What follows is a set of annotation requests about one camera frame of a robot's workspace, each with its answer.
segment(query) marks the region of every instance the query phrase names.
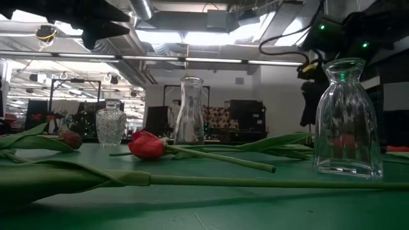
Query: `green table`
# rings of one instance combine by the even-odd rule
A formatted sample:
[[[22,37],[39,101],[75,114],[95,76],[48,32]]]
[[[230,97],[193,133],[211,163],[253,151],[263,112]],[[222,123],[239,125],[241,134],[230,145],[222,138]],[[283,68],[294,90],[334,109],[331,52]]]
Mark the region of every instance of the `green table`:
[[[63,159],[100,169],[152,174],[360,180],[317,174],[311,169],[310,161],[257,153],[240,153],[235,157],[276,165],[275,174],[203,158],[142,162],[133,156],[108,157],[109,153],[127,152],[125,145],[100,148],[98,144],[84,144],[80,151],[64,155],[20,150],[18,155],[31,160]],[[409,181],[409,165],[386,163],[384,168],[385,181]],[[21,210],[0,213],[0,229],[408,229],[408,208],[409,192],[154,185],[55,195]]]

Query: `metal pipe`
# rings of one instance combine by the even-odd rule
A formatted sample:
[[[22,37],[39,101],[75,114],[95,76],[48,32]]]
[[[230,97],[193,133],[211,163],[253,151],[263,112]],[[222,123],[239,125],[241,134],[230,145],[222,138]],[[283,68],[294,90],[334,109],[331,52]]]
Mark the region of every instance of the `metal pipe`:
[[[150,0],[130,0],[138,20],[148,20],[153,16],[153,5]]]

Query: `cable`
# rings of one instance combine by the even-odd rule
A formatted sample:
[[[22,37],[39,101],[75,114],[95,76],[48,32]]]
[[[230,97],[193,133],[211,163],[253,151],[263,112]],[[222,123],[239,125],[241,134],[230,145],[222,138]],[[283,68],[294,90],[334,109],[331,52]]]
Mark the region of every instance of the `cable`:
[[[216,7],[217,10],[220,10],[219,7],[217,7],[216,4],[214,4],[214,3],[206,3],[206,4],[203,6],[202,13],[205,12],[205,8],[206,8],[206,6],[209,5],[209,4],[214,5],[214,7]]]
[[[262,41],[260,43],[259,47],[258,47],[258,50],[260,51],[260,53],[262,53],[264,55],[269,55],[269,56],[283,55],[283,54],[299,54],[299,55],[301,55],[301,56],[303,56],[305,58],[305,64],[308,65],[309,58],[303,52],[294,51],[294,52],[269,53],[269,52],[263,51],[263,46],[266,43],[271,42],[273,40],[280,39],[280,38],[283,38],[285,36],[295,35],[295,34],[297,34],[299,32],[302,32],[302,31],[305,31],[305,30],[309,29],[314,24],[315,20],[317,19],[318,14],[320,13],[321,9],[323,8],[324,2],[325,2],[325,0],[320,0],[320,3],[318,4],[317,10],[315,11],[310,23],[307,26],[305,26],[302,29],[299,29],[298,31],[295,31],[295,32],[292,32],[292,33],[289,33],[289,34],[282,34],[282,35],[279,35],[279,36],[274,36],[274,37],[271,37],[271,38],[267,38],[266,40]]]
[[[40,49],[39,49],[38,51],[41,52],[44,48],[47,48],[48,46],[43,47],[43,46],[40,45]],[[27,63],[27,65],[26,65],[22,70],[20,70],[16,75],[14,75],[14,76],[10,79],[10,82],[12,82],[16,77],[18,77],[18,76],[20,75],[20,73],[24,72],[24,70],[26,70],[26,68],[27,68],[33,61],[34,61],[34,59],[30,60],[29,63]]]

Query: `vase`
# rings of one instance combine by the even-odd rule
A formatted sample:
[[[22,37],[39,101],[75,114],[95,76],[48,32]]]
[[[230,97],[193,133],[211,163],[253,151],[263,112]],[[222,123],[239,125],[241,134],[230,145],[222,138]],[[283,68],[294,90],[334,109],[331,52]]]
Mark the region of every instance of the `vase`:
[[[359,84],[365,61],[338,59],[323,69],[330,86],[316,113],[313,167],[321,173],[382,179],[373,104]]]
[[[175,144],[203,144],[202,85],[203,80],[197,77],[180,80],[181,106],[174,132]]]
[[[106,107],[96,112],[96,134],[101,146],[117,146],[124,134],[127,115],[120,111],[119,100],[106,100]]]

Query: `wall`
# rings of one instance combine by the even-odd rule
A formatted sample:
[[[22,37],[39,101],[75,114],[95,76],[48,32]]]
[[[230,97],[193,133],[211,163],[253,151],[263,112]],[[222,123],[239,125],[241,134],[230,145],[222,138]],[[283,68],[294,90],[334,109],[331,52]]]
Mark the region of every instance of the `wall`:
[[[308,126],[300,126],[305,106],[300,88],[304,81],[297,78],[296,67],[261,67],[259,91],[266,106],[266,127],[270,131],[269,136],[309,131]]]
[[[148,106],[161,106],[163,104],[163,85],[180,85],[180,79],[185,75],[184,70],[152,70],[158,85],[146,87],[146,104]],[[223,107],[225,101],[232,99],[252,100],[252,76],[246,71],[208,71],[189,70],[189,75],[202,78],[204,86],[210,86],[210,106]],[[236,85],[235,78],[243,77],[244,84]],[[167,96],[166,103],[171,98],[180,98],[180,88],[174,88]]]
[[[185,72],[155,70],[152,73],[160,85],[146,87],[146,105],[162,106],[163,85],[179,84]],[[296,67],[261,66],[253,75],[241,71],[213,73],[207,70],[190,71],[189,74],[204,79],[204,85],[211,87],[211,106],[222,107],[224,101],[230,99],[262,100],[267,109],[269,136],[309,131],[308,126],[300,126],[305,106],[300,87],[304,80],[297,78]],[[235,77],[244,77],[244,85],[235,85]]]

